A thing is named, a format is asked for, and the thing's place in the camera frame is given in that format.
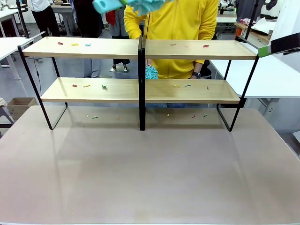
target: yellow hoodie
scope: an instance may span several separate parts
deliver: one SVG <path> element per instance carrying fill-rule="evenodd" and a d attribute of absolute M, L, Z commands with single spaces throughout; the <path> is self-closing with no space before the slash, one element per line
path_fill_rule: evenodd
<path fill-rule="evenodd" d="M 147 39 L 159 40 L 211 40 L 217 24 L 219 0 L 173 0 L 151 12 Z M 145 32 L 149 15 L 138 16 L 129 6 L 125 9 L 124 24 L 131 39 L 141 35 L 139 23 L 145 19 Z M 159 78 L 188 79 L 194 70 L 192 60 L 152 60 Z"/>

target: wooden shelf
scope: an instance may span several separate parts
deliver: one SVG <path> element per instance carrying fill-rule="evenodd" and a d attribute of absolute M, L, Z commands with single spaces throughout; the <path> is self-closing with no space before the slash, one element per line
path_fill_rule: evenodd
<path fill-rule="evenodd" d="M 137 59 L 138 42 L 125 39 L 45 37 L 23 52 L 25 56 L 31 57 Z"/>
<path fill-rule="evenodd" d="M 147 40 L 147 59 L 254 60 L 256 54 L 238 41 Z"/>
<path fill-rule="evenodd" d="M 235 104 L 239 101 L 225 80 L 146 80 L 146 103 Z"/>
<path fill-rule="evenodd" d="M 138 103 L 138 80 L 61 77 L 41 99 L 44 102 Z"/>

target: red cloth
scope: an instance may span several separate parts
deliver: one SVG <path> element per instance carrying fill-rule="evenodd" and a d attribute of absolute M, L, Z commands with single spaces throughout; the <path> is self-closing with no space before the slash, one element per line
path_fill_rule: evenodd
<path fill-rule="evenodd" d="M 116 23 L 116 12 L 115 12 L 115 10 L 106 13 L 105 16 L 106 16 L 106 21 L 107 21 L 110 25 L 114 26 L 115 23 Z"/>

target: black jacket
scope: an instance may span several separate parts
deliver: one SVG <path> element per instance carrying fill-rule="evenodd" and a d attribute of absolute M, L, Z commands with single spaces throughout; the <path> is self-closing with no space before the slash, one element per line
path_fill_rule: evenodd
<path fill-rule="evenodd" d="M 83 38 L 98 38 L 104 28 L 101 14 L 92 3 L 93 0 L 74 0 L 77 24 Z"/>

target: black pants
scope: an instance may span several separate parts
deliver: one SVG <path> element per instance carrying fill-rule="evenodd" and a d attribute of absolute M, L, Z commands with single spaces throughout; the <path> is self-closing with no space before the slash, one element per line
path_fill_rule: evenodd
<path fill-rule="evenodd" d="M 52 36 L 59 37 L 60 30 L 58 28 L 55 14 L 51 6 L 48 6 L 41 12 L 32 12 L 34 19 L 37 22 L 37 27 L 41 32 L 48 32 L 48 28 L 52 34 Z"/>
<path fill-rule="evenodd" d="M 119 35 L 119 36 L 112 36 L 113 39 L 129 39 L 129 36 L 122 36 L 122 35 Z M 123 63 L 123 64 L 129 64 L 130 63 L 130 60 L 113 60 L 113 63 L 114 65 L 117 65 L 119 63 Z"/>

